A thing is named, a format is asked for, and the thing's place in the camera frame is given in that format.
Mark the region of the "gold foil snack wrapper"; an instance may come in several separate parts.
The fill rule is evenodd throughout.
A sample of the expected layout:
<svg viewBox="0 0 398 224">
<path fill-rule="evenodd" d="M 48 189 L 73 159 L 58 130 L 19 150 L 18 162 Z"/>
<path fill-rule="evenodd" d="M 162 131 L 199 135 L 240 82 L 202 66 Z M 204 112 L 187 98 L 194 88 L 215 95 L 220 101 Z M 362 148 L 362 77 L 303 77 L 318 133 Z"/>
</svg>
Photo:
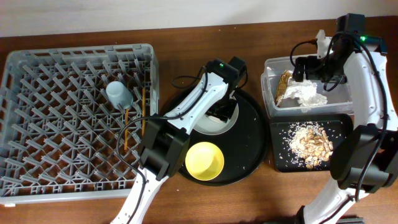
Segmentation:
<svg viewBox="0 0 398 224">
<path fill-rule="evenodd" d="M 292 72 L 289 70 L 286 70 L 280 76 L 274 100 L 276 107 L 281 106 L 282 100 L 284 99 L 284 95 L 289 84 L 289 80 L 291 78 L 292 78 Z"/>
</svg>

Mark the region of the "white round plate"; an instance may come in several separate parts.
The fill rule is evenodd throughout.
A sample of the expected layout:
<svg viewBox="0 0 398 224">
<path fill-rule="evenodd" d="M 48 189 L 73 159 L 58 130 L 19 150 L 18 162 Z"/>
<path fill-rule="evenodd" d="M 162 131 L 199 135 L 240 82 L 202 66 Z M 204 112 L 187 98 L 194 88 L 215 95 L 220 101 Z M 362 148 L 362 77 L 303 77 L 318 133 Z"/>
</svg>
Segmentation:
<svg viewBox="0 0 398 224">
<path fill-rule="evenodd" d="M 203 115 L 197 124 L 194 126 L 194 130 L 206 135 L 219 135 L 230 130 L 238 119 L 239 105 L 236 104 L 233 111 L 232 117 L 226 121 L 222 121 L 219 118 L 211 115 Z"/>
</svg>

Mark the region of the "white paper napkin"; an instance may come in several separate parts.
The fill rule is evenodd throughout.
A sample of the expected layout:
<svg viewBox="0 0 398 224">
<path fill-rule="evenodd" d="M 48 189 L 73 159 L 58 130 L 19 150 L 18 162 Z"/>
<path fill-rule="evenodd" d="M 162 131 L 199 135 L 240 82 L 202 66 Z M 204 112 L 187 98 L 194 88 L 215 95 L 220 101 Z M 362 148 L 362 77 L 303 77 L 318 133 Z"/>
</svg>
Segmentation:
<svg viewBox="0 0 398 224">
<path fill-rule="evenodd" d="M 327 97 L 317 92 L 318 85 L 310 80 L 296 82 L 290 79 L 283 99 L 298 99 L 300 106 L 318 106 L 327 104 Z"/>
</svg>

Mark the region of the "wooden chopstick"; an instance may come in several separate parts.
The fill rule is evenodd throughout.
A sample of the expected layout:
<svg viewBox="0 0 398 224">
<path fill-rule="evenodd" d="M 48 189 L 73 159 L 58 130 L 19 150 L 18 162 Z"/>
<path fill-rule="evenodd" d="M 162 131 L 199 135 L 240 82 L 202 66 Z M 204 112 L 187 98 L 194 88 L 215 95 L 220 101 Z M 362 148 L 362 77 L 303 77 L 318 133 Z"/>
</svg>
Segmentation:
<svg viewBox="0 0 398 224">
<path fill-rule="evenodd" d="M 125 112 L 125 125 L 127 126 L 128 123 L 129 123 L 129 109 L 126 109 L 126 112 Z M 128 136 L 129 136 L 129 133 L 128 133 L 128 129 L 126 128 L 125 131 L 124 131 L 124 151 L 125 152 L 128 151 L 128 146 L 127 146 Z"/>
<path fill-rule="evenodd" d="M 142 87 L 142 117 L 144 117 L 146 115 L 146 88 Z M 144 136 L 144 131 L 145 131 L 145 127 L 146 127 L 146 122 L 143 119 L 142 120 L 142 137 Z"/>
</svg>

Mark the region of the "yellow bowl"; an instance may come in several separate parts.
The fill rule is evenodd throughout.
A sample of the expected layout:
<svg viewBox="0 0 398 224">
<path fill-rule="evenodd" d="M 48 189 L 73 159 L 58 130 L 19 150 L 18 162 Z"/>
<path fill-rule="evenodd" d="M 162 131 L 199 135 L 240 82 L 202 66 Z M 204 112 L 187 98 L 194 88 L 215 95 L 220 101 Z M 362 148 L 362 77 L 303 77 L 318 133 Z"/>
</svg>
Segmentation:
<svg viewBox="0 0 398 224">
<path fill-rule="evenodd" d="M 224 155 L 216 144 L 199 142 L 188 150 L 185 167 L 196 180 L 213 180 L 224 168 Z"/>
</svg>

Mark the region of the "blue plastic cup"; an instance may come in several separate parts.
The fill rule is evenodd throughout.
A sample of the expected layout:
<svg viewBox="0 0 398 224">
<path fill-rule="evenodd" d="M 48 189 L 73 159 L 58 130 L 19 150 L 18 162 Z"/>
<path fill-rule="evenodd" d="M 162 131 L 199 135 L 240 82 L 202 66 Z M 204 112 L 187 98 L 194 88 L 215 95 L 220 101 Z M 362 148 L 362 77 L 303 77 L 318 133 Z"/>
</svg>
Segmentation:
<svg viewBox="0 0 398 224">
<path fill-rule="evenodd" d="M 113 81 L 107 84 L 106 94 L 110 103 L 116 109 L 118 109 L 119 106 L 124 110 L 129 109 L 134 101 L 132 93 L 119 81 Z"/>
</svg>

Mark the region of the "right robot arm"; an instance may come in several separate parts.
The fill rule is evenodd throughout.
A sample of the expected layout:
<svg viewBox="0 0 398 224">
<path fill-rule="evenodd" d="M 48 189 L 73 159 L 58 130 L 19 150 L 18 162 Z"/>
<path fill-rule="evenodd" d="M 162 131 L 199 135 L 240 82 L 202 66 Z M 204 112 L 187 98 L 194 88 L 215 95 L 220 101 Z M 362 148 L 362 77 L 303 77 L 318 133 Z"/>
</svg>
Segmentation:
<svg viewBox="0 0 398 224">
<path fill-rule="evenodd" d="M 384 39 L 366 35 L 365 17 L 346 14 L 336 20 L 333 37 L 318 34 L 315 56 L 292 58 L 293 79 L 320 80 L 331 91 L 345 80 L 354 106 L 353 132 L 335 147 L 331 177 L 294 223 L 348 223 L 345 213 L 362 198 L 397 179 L 397 113 L 386 75 Z"/>
</svg>

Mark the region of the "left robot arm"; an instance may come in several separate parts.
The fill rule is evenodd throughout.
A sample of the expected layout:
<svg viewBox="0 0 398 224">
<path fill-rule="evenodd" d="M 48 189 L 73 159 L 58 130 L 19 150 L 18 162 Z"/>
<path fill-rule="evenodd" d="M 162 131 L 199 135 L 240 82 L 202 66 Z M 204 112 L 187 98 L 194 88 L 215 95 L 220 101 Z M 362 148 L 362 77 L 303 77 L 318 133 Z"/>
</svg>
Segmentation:
<svg viewBox="0 0 398 224">
<path fill-rule="evenodd" d="M 137 177 L 113 223 L 142 223 L 162 184 L 181 168 L 190 134 L 198 123 L 206 129 L 232 123 L 238 106 L 233 94 L 247 74 L 244 60 L 211 60 L 195 77 L 194 89 L 163 116 L 145 116 L 147 122 L 136 161 L 128 166 Z"/>
</svg>

